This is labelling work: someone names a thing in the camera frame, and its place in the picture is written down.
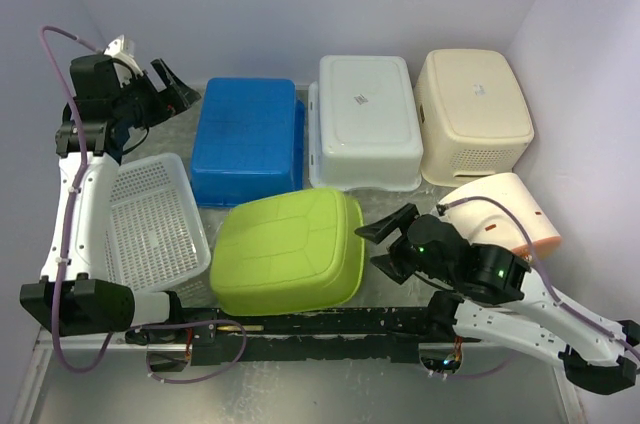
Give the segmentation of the blue plastic tub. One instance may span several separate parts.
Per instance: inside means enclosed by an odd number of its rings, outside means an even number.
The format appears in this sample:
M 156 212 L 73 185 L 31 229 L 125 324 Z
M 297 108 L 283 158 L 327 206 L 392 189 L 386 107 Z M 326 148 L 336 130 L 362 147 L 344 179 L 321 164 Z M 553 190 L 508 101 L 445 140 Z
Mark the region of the blue plastic tub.
M 303 188 L 305 106 L 289 79 L 208 81 L 190 160 L 201 208 Z

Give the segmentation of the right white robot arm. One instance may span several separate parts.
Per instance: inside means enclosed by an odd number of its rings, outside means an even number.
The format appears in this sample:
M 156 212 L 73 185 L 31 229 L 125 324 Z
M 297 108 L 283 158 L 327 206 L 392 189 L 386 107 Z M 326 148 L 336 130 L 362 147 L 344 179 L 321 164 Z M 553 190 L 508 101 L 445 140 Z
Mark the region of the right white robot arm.
M 472 243 L 445 220 L 450 205 L 422 214 L 413 204 L 356 229 L 378 244 L 399 237 L 372 264 L 398 284 L 422 273 L 446 284 L 426 308 L 433 340 L 451 341 L 449 355 L 424 358 L 443 377 L 462 364 L 462 342 L 478 339 L 527 354 L 563 370 L 573 385 L 599 395 L 633 387 L 639 376 L 639 325 L 612 321 L 579 305 L 550 283 L 539 261 L 494 243 Z

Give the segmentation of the white plastic tub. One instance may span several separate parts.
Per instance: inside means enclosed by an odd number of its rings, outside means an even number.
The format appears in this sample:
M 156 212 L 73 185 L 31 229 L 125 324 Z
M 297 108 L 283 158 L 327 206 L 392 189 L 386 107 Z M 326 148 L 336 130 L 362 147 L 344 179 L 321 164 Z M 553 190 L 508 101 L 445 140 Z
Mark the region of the white plastic tub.
M 403 58 L 324 56 L 308 105 L 312 186 L 392 192 L 420 186 L 423 143 Z

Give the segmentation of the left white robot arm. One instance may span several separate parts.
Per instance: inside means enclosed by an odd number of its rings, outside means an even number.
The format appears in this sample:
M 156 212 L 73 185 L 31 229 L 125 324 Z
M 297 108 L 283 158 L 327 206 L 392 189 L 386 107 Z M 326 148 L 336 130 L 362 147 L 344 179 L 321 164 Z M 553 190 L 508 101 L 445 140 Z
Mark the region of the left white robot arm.
M 161 59 L 156 89 L 132 62 L 106 54 L 74 59 L 75 95 L 55 135 L 60 195 L 52 244 L 38 282 L 20 289 L 21 306 L 60 336 L 122 332 L 150 324 L 162 342 L 181 339 L 187 319 L 173 291 L 135 292 L 108 279 L 110 196 L 132 129 L 148 130 L 189 109 L 200 95 Z

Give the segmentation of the green plastic tub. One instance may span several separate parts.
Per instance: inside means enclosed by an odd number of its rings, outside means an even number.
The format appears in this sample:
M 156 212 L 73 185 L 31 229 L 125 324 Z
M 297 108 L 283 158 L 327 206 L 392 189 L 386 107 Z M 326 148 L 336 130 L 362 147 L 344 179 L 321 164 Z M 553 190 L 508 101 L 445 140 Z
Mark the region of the green plastic tub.
M 231 316 L 272 316 L 338 306 L 358 291 L 365 243 L 357 199 L 305 189 L 239 205 L 222 223 L 210 286 Z

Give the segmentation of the beige perforated basket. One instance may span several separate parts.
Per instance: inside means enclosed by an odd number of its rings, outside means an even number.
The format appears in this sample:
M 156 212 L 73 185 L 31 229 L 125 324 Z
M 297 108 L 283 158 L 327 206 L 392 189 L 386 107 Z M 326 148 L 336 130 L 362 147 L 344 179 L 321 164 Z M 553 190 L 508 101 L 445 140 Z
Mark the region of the beige perforated basket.
M 459 187 L 510 172 L 534 138 L 529 109 L 506 58 L 480 49 L 430 52 L 414 86 L 423 178 Z

